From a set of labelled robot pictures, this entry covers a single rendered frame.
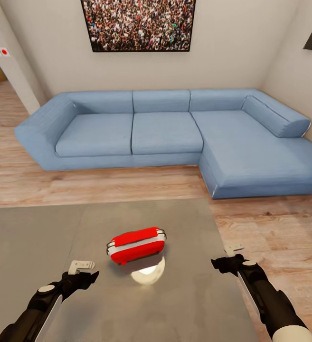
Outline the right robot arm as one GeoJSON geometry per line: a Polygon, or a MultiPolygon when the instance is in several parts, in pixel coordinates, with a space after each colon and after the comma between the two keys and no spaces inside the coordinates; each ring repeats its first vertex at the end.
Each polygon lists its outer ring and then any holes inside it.
{"type": "Polygon", "coordinates": [[[258,263],[243,258],[235,251],[242,250],[242,242],[224,245],[226,257],[211,259],[220,273],[231,272],[239,277],[251,304],[273,342],[312,342],[312,333],[296,315],[295,309],[281,290],[268,281],[258,263]]]}

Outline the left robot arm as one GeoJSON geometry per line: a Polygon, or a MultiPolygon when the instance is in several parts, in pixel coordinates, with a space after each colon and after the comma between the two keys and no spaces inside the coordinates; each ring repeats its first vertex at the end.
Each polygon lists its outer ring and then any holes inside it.
{"type": "Polygon", "coordinates": [[[69,271],[62,274],[60,282],[52,282],[37,290],[27,310],[0,334],[0,342],[42,342],[61,303],[77,289],[86,290],[99,275],[99,271],[91,275],[79,269],[94,268],[92,261],[72,261],[69,271]]]}

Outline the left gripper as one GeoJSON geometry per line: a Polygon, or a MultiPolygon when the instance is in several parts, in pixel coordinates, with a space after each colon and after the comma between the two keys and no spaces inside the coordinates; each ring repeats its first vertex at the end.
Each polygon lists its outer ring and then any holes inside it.
{"type": "MultiPolygon", "coordinates": [[[[91,275],[91,273],[80,272],[76,275],[69,275],[68,272],[62,274],[62,280],[68,280],[72,285],[71,294],[77,289],[87,289],[90,284],[93,284],[99,275],[99,271],[91,275]]],[[[70,295],[71,295],[70,294],[70,295]]]]}

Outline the radio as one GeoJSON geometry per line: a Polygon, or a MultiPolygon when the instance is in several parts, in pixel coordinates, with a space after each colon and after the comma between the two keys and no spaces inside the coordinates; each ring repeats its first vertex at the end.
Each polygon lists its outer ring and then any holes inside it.
{"type": "Polygon", "coordinates": [[[107,255],[118,265],[159,254],[167,239],[158,227],[130,231],[114,237],[107,246],[107,255]]]}

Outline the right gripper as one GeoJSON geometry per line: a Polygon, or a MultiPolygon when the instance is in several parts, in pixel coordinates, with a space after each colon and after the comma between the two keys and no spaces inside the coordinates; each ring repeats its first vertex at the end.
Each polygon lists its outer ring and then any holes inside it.
{"type": "Polygon", "coordinates": [[[232,270],[232,264],[237,260],[244,260],[241,254],[236,254],[234,257],[222,257],[217,258],[216,260],[211,259],[211,263],[215,269],[219,269],[220,273],[231,272],[234,274],[232,270]]]}

